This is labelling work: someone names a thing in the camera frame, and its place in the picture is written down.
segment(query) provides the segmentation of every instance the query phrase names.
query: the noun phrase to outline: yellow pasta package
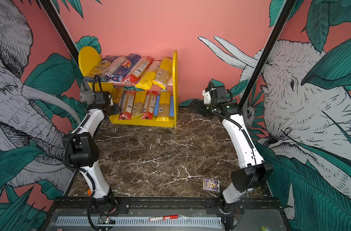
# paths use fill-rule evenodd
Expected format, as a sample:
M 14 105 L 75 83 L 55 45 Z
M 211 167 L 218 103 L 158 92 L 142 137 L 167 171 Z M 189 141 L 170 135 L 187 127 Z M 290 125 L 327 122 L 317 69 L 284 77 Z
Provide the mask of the yellow pasta package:
M 136 84 L 136 88 L 149 90 L 154 84 L 152 81 L 156 78 L 156 73 L 159 70 L 161 61 L 153 61 L 146 73 L 142 76 L 140 81 Z
M 118 104 L 119 108 L 122 102 L 123 92 L 124 92 L 124 86 L 114 86 L 113 94 L 112 94 L 113 104 Z
M 158 122 L 169 122 L 169 114 L 170 114 L 170 91 L 162 91 L 160 93 L 159 100 L 159 112 L 157 114 L 156 121 Z
M 156 78 L 153 83 L 162 89 L 167 87 L 169 78 L 172 76 L 173 71 L 173 59 L 164 57 L 160 64 L 159 70 L 157 71 Z
M 132 118 L 138 117 L 143 114 L 143 105 L 145 104 L 147 90 L 136 92 L 134 97 L 134 104 L 132 110 Z

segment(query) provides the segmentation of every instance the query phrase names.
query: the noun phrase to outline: pasta package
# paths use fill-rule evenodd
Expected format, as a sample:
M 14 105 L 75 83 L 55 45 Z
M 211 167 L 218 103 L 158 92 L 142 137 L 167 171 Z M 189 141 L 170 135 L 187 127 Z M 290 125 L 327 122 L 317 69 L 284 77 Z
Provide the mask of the pasta package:
M 114 86 L 113 95 L 112 95 L 113 104 L 118 104 L 119 108 L 122 104 L 123 92 L 124 92 L 124 86 Z
M 118 70 L 113 74 L 112 80 L 121 82 L 127 73 L 132 69 L 132 67 L 141 58 L 140 55 L 130 54 L 123 64 L 118 68 Z
M 156 98 L 157 98 L 157 91 L 147 91 L 146 98 L 145 98 L 145 104 L 143 106 L 142 110 L 142 117 L 141 119 L 152 119 L 154 116 L 154 108 L 156 104 Z
M 93 82 L 93 78 L 95 75 L 101 76 L 106 69 L 110 66 L 110 64 L 117 58 L 117 56 L 107 55 L 103 60 L 101 60 L 95 67 L 85 76 L 84 81 Z
M 173 59 L 164 57 L 160 64 L 159 70 L 157 71 L 156 78 L 153 83 L 161 89 L 166 89 L 169 78 L 172 76 L 173 71 Z
M 143 113 L 143 105 L 145 104 L 147 90 L 136 92 L 132 110 L 132 118 L 138 117 Z
M 111 64 L 110 66 L 105 70 L 105 72 L 102 74 L 104 79 L 106 81 L 112 80 L 114 73 L 121 67 L 124 61 L 127 60 L 127 56 L 121 55 L 118 56 Z
M 142 56 L 133 66 L 132 70 L 124 77 L 122 82 L 133 85 L 136 84 L 152 61 L 154 61 L 154 58 Z
M 135 94 L 136 94 L 135 90 L 124 91 L 122 105 L 120 107 L 120 115 L 118 119 L 131 119 Z
M 136 88 L 149 90 L 154 84 L 152 81 L 156 78 L 156 73 L 159 70 L 161 61 L 153 61 L 140 81 L 136 84 Z
M 156 118 L 157 122 L 169 122 L 170 96 L 170 91 L 162 91 L 160 93 L 159 112 Z

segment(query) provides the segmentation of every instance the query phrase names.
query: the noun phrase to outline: elephant ear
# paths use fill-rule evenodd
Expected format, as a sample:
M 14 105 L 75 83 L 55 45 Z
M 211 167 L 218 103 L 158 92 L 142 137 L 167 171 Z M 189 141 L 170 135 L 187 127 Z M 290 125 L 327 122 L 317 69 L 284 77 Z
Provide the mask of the elephant ear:
M 18 78 L 28 64 L 32 31 L 11 0 L 0 0 L 0 59 L 3 67 Z

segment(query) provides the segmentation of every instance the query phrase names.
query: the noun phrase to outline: marker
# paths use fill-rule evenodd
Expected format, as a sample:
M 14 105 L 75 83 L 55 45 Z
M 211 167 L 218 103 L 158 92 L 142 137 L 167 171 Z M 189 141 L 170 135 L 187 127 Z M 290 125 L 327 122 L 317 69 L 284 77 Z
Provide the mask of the marker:
M 169 220 L 169 219 L 178 219 L 178 215 L 170 215 L 170 216 L 164 216 L 164 217 L 151 217 L 150 221 Z

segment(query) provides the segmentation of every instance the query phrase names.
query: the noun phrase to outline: brown marble surface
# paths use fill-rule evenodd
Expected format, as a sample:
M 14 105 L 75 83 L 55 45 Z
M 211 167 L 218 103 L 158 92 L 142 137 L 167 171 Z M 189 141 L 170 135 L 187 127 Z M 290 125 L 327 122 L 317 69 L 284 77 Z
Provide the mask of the brown marble surface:
M 176 128 L 111 124 L 105 119 L 95 141 L 99 165 L 116 196 L 212 197 L 202 190 L 203 178 L 219 180 L 221 190 L 239 169 L 230 137 L 218 119 L 213 122 L 179 109 Z M 79 173 L 69 196 L 86 196 Z M 258 188 L 251 197 L 262 197 Z

